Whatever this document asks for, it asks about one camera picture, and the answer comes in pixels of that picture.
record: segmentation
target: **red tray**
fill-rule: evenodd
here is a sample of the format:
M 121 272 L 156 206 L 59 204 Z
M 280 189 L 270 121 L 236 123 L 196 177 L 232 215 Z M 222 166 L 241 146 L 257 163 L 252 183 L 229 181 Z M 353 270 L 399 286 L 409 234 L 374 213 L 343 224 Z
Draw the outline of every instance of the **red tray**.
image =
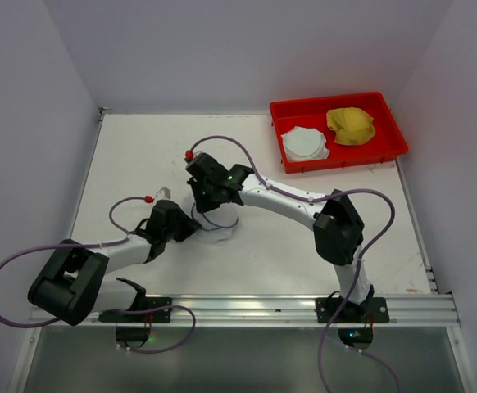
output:
M 361 146 L 344 146 L 335 143 L 335 133 L 326 125 L 326 112 L 330 109 L 356 107 L 373 117 L 375 136 Z M 344 96 L 308 98 L 279 101 L 270 104 L 273 126 L 279 141 L 280 154 L 287 174 L 308 170 L 344 168 L 393 161 L 408 151 L 408 145 L 395 123 L 381 93 L 358 93 Z M 282 135 L 300 126 L 318 129 L 326 136 L 328 158 L 322 160 L 288 161 L 284 152 Z

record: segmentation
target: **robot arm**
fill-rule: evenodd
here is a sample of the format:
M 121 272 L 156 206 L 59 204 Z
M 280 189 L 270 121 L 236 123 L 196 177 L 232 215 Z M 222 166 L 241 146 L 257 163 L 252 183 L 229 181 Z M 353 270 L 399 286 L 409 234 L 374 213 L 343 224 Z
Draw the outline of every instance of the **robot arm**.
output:
M 347 196 L 314 203 L 313 200 L 324 195 L 298 190 L 268 178 L 264 178 L 265 186 L 251 168 L 234 165 L 227 170 L 206 153 L 195 156 L 186 170 L 192 175 L 188 184 L 201 213 L 223 203 L 255 206 L 297 221 L 313 231 L 317 253 L 334 265 L 341 296 L 346 296 L 355 278 L 356 267 L 352 262 L 357 260 L 364 228 Z M 281 195 L 270 189 L 271 186 L 309 202 Z M 169 240 L 182 242 L 195 233 L 200 224 L 168 200 L 158 201 L 150 217 L 141 224 L 129 235 L 129 240 L 119 246 L 54 251 L 29 290 L 29 302 L 73 326 L 91 312 L 148 309 L 141 286 L 124 278 L 104 277 L 105 274 L 154 260 Z M 365 304 L 372 296 L 373 287 L 361 268 L 348 304 L 364 312 Z

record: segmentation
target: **white table surface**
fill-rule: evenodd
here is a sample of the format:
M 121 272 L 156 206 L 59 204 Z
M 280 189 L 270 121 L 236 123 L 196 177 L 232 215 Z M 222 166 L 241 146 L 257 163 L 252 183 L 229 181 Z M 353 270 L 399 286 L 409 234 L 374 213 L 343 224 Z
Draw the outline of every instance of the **white table surface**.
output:
M 392 228 L 366 253 L 366 272 L 379 294 L 430 293 L 425 267 L 394 163 L 286 174 L 268 115 L 106 115 L 94 152 L 73 230 L 79 242 L 120 237 L 107 219 L 123 197 L 155 195 L 161 187 L 181 202 L 189 193 L 184 153 L 207 135 L 237 138 L 251 152 L 258 169 L 276 181 L 307 191 L 368 187 L 388 195 L 397 217 Z M 226 141 L 209 141 L 200 150 L 226 167 L 247 164 Z M 365 241 L 387 222 L 388 206 L 376 196 L 350 196 L 365 222 Z M 130 202 L 116 219 L 133 228 L 151 206 Z M 170 242 L 153 262 L 114 272 L 153 294 L 328 294 L 338 290 L 333 266 L 315 251 L 313 233 L 284 217 L 238 206 L 241 223 L 234 235 L 217 244 L 193 239 Z

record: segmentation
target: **metal panel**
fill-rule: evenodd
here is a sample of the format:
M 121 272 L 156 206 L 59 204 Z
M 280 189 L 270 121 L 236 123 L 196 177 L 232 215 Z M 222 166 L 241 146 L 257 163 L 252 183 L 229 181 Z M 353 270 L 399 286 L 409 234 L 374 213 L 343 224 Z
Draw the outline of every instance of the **metal panel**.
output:
M 25 393 L 317 392 L 319 329 L 201 328 L 161 355 L 116 350 L 114 329 L 44 328 Z M 167 346 L 184 328 L 160 328 L 148 346 Z M 337 392 L 396 393 L 378 363 L 325 343 L 325 371 Z M 464 392 L 446 329 L 377 329 L 370 351 L 385 359 L 405 392 Z

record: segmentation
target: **purple cable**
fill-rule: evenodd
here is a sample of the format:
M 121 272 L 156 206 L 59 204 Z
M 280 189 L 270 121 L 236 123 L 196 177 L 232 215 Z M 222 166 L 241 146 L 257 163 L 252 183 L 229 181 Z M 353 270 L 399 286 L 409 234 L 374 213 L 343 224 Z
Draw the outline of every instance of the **purple cable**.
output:
M 108 247 L 108 246 L 119 246 L 120 244 L 124 244 L 129 240 L 129 231 L 119 225 L 114 219 L 113 219 L 113 211 L 118 205 L 121 205 L 124 202 L 127 201 L 145 201 L 145 198 L 142 196 L 130 196 L 128 198 L 124 198 L 120 201 L 118 201 L 115 205 L 109 209 L 109 220 L 111 223 L 117 227 L 119 230 L 121 230 L 123 233 L 125 233 L 125 237 L 120 240 L 114 240 L 112 242 L 105 242 L 105 243 L 89 243 L 89 244 L 51 244 L 47 246 L 37 246 L 37 247 L 32 247 L 28 248 L 27 250 L 23 251 L 18 251 L 13 255 L 8 256 L 6 259 L 4 259 L 2 262 L 0 262 L 0 271 L 10 262 L 15 260 L 16 258 L 19 258 L 23 255 L 28 255 L 33 252 L 38 252 L 38 251 L 45 251 L 45 250 L 60 250 L 60 249 L 69 249 L 69 248 L 100 248 L 100 247 Z M 7 319 L 0 315 L 0 322 L 3 323 L 4 325 L 10 326 L 11 328 L 20 328 L 20 329 L 29 329 L 29 328 L 41 328 L 47 325 L 50 325 L 51 323 L 55 323 L 56 321 L 59 321 L 60 319 L 54 318 L 54 319 L 49 319 L 48 321 L 44 322 L 37 322 L 37 323 L 18 323 L 11 321 L 10 319 Z
M 325 338 L 326 336 L 328 335 L 328 331 L 329 331 L 329 328 L 331 327 L 332 323 L 334 322 L 334 320 L 338 317 L 338 315 L 341 313 L 341 311 L 343 310 L 343 308 L 346 306 L 346 304 L 348 303 L 348 299 L 350 298 L 350 296 L 352 295 L 353 293 L 353 290 L 355 289 L 355 286 L 357 284 L 357 280 L 359 278 L 359 274 L 361 273 L 361 261 L 362 261 L 362 256 L 368 251 L 368 249 L 373 246 L 385 233 L 386 231 L 388 231 L 388 229 L 392 226 L 392 223 L 393 221 L 395 220 L 395 206 L 393 205 L 392 201 L 387 197 L 385 196 L 382 192 L 379 192 L 379 191 L 376 191 L 376 190 L 372 190 L 372 189 L 369 189 L 369 188 L 356 188 L 356 189 L 353 189 L 353 190 L 348 190 L 348 191 L 343 191 L 343 192 L 337 192 L 335 193 L 334 195 L 325 195 L 321 198 L 317 198 L 317 199 L 313 199 L 312 201 L 309 201 L 307 198 L 303 197 L 303 196 L 299 196 L 299 195 L 295 195 L 291 192 L 287 192 L 285 190 L 282 190 L 276 186 L 273 186 L 273 185 L 270 185 L 268 186 L 267 184 L 267 181 L 265 179 L 262 178 L 262 176 L 260 176 L 258 170 L 257 170 L 257 166 L 255 165 L 255 162 L 253 161 L 253 158 L 251 156 L 251 154 L 249 154 L 249 151 L 246 149 L 246 147 L 240 143 L 239 141 L 237 141 L 236 139 L 233 139 L 231 137 L 226 137 L 225 135 L 211 135 L 210 137 L 205 137 L 205 138 L 202 138 L 198 141 L 196 141 L 193 146 L 191 147 L 191 151 L 194 151 L 195 148 L 200 145 L 202 142 L 205 142 L 205 141 L 209 141 L 211 139 L 223 139 L 225 141 L 229 141 L 229 142 L 232 142 L 233 144 L 235 144 L 236 146 L 238 146 L 240 148 L 240 150 L 243 151 L 244 155 L 246 156 L 246 158 L 248 159 L 249 161 L 249 164 L 250 166 L 252 167 L 253 169 L 253 173 L 255 174 L 255 176 L 257 176 L 257 179 L 260 183 L 262 183 L 265 187 L 269 188 L 270 190 L 273 190 L 281 195 L 284 195 L 285 197 L 289 197 L 289 198 L 292 198 L 296 201 L 301 201 L 301 202 L 306 202 L 306 203 L 319 203 L 319 202 L 324 202 L 324 201 L 327 201 L 329 199 L 332 199 L 332 198 L 335 198 L 335 197 L 341 197 L 341 196 L 344 196 L 344 195 L 350 195 L 350 194 L 360 194 L 360 193 L 368 193 L 368 194 L 373 194 L 373 195 L 376 195 L 382 199 L 384 199 L 384 201 L 388 204 L 389 206 L 389 209 L 390 209 L 390 217 L 389 217 L 389 220 L 388 222 L 386 223 L 386 225 L 384 225 L 384 228 L 379 232 L 377 233 L 369 242 L 368 244 L 366 244 L 362 250 L 361 250 L 361 253 L 359 254 L 359 256 L 357 257 L 357 267 L 356 267 L 356 270 L 355 270 L 355 275 L 354 275 L 354 278 L 353 278 L 353 282 L 352 282 L 352 285 L 350 286 L 350 288 L 348 289 L 348 292 L 345 296 L 345 298 L 343 299 L 342 303 L 340 304 L 340 306 L 335 310 L 334 314 L 331 316 L 331 318 L 329 319 L 329 321 L 327 322 L 325 328 L 323 329 L 321 335 L 320 335 L 320 341 L 319 341 L 319 349 L 318 349 L 318 354 L 317 354 L 317 363 L 318 363 L 318 367 L 319 367 L 319 374 L 320 374 L 320 379 L 322 381 L 322 384 L 324 385 L 324 388 L 329 392 L 329 393 L 333 393 L 333 389 L 331 388 L 331 386 L 329 385 L 328 381 L 326 381 L 326 376 L 325 376 L 325 373 L 324 373 L 324 370 L 322 368 L 322 364 L 323 364 L 323 351 L 322 351 L 322 348 L 324 346 L 324 341 L 325 341 Z M 386 367 L 387 370 L 390 371 L 390 373 L 392 374 L 393 376 L 393 379 L 395 380 L 395 383 L 397 385 L 397 391 L 399 393 L 402 393 L 403 390 L 402 390 L 402 385 L 401 385 L 401 382 L 399 380 L 399 377 L 398 375 L 395 373 L 395 371 L 392 369 L 392 367 L 387 364 L 383 359 L 381 359 L 380 357 L 376 356 L 376 355 L 373 355 L 369 352 L 366 352 L 366 351 L 362 351 L 361 352 L 363 355 L 365 356 L 368 356 L 369 358 L 372 358 L 373 360 L 376 360 L 377 362 L 381 363 L 383 366 Z
M 161 348 L 159 350 L 141 350 L 140 348 L 131 348 L 129 346 L 126 346 L 126 348 L 129 348 L 129 351 L 135 352 L 137 354 L 145 354 L 145 355 L 161 354 L 162 352 L 167 352 L 168 350 L 174 350 L 178 348 L 179 346 L 183 345 L 191 337 L 191 335 L 195 331 L 197 318 L 195 317 L 195 314 L 193 313 L 191 309 L 189 309 L 188 307 L 184 307 L 183 305 L 165 305 L 163 307 L 157 307 L 155 309 L 143 309 L 138 311 L 117 310 L 117 312 L 123 315 L 144 315 L 144 314 L 152 314 L 157 311 L 162 311 L 163 309 L 183 309 L 184 311 L 187 311 L 191 315 L 191 319 L 193 320 L 193 324 L 191 325 L 191 328 L 189 329 L 188 334 L 186 334 L 182 340 L 176 342 L 172 346 L 167 346 L 166 348 Z

